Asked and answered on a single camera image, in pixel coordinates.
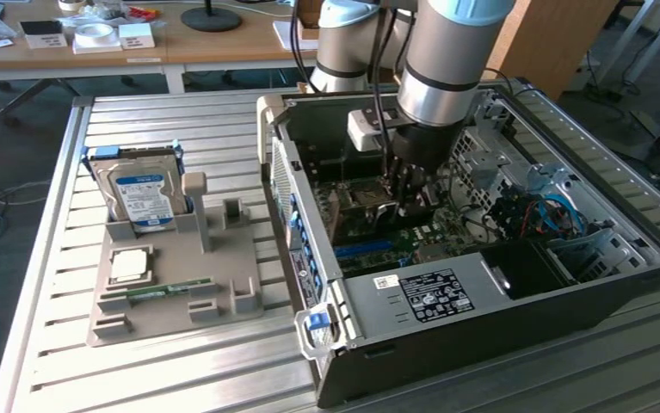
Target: motherboard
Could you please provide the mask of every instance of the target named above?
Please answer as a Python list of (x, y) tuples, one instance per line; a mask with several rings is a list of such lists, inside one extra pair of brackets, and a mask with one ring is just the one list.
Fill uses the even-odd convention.
[(314, 195), (346, 277), (459, 256), (484, 242), (447, 199), (427, 216), (400, 217), (379, 177), (320, 183)]

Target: red cable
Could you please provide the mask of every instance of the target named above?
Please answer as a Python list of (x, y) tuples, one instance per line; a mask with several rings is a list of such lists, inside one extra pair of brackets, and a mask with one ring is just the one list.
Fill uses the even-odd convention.
[(532, 211), (534, 205), (536, 205), (539, 202), (534, 200), (531, 204), (528, 204), (528, 207), (526, 208), (526, 215), (524, 215), (524, 223), (522, 224), (522, 234), (519, 235), (519, 238), (524, 237), (524, 231), (526, 231), (526, 224), (528, 223), (528, 215)]

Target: open computer tower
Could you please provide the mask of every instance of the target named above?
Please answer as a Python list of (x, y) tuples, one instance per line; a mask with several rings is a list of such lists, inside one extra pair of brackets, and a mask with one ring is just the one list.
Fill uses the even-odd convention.
[(660, 286), (660, 231), (498, 86), (434, 207), (399, 217), (347, 134), (371, 98), (267, 96), (263, 185), (323, 408), (588, 329)]

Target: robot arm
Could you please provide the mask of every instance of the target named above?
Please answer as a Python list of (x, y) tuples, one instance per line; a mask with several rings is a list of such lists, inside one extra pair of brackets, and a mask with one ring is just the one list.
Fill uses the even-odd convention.
[[(311, 82), (323, 92), (367, 89), (367, 68), (382, 21), (380, 8), (354, 0), (326, 0), (319, 19), (318, 68)], [(411, 11), (399, 10), (382, 67), (392, 68), (411, 30)]]
[[(388, 192), (407, 213), (430, 207), (428, 190), (463, 127), (483, 70), (503, 21), (516, 0), (419, 0), (396, 108), (391, 123), (387, 170)], [(351, 0), (326, 0), (320, 16), (318, 69), (312, 81), (324, 91), (366, 88), (366, 70), (378, 25), (378, 6)], [(332, 22), (343, 22), (331, 28)], [(396, 19), (382, 56), (390, 67), (410, 30)], [(372, 111), (354, 111), (348, 132), (359, 151), (384, 145)]]

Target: black lamp base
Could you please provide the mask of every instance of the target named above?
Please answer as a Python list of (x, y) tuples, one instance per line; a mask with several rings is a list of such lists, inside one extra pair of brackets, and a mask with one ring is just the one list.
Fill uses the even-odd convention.
[(226, 9), (212, 9), (212, 14), (207, 14), (204, 7), (190, 9), (182, 13), (182, 22), (200, 32), (226, 32), (243, 23), (240, 15)]

